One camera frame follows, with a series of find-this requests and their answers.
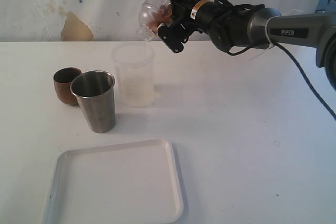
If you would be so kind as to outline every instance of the wooden cup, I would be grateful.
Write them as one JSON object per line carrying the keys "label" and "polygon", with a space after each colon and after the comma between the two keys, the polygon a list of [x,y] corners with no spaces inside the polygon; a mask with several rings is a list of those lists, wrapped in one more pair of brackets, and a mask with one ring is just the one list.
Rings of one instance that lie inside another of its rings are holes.
{"label": "wooden cup", "polygon": [[67,105],[78,104],[76,97],[70,91],[71,82],[82,74],[78,68],[63,68],[54,74],[54,86],[58,99]]}

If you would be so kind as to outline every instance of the white table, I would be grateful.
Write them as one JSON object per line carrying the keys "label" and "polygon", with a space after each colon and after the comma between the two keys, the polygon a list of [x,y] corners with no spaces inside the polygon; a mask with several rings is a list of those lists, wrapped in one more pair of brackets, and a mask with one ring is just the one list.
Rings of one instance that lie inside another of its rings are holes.
{"label": "white table", "polygon": [[[156,52],[155,102],[124,106],[117,125],[89,130],[58,101],[60,68],[114,73],[117,42],[0,43],[0,223],[40,223],[53,166],[72,148],[165,138],[175,148],[185,210],[180,224],[336,223],[336,124],[283,52],[229,57],[209,41]],[[336,109],[315,50],[288,46]]]}

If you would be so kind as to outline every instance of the stainless steel cup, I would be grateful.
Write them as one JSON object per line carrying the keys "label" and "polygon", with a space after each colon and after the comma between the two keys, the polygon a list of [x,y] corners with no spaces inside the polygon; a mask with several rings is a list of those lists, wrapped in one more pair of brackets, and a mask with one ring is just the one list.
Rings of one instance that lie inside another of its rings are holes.
{"label": "stainless steel cup", "polygon": [[70,86],[92,131],[104,133],[116,124],[114,77],[105,71],[90,71],[76,77]]}

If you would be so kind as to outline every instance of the translucent measuring cup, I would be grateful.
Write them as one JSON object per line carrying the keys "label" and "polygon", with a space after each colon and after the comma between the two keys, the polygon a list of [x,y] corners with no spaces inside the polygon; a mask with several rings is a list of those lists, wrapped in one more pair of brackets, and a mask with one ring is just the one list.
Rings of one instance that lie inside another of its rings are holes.
{"label": "translucent measuring cup", "polygon": [[112,59],[124,104],[140,108],[154,100],[154,56],[147,42],[126,42],[113,49]]}

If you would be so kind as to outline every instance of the white tray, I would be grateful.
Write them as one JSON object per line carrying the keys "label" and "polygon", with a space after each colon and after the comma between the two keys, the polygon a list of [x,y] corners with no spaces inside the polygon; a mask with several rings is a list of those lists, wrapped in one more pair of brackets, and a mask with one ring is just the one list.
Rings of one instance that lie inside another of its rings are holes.
{"label": "white tray", "polygon": [[151,140],[63,153],[43,223],[164,224],[182,211],[172,145]]}

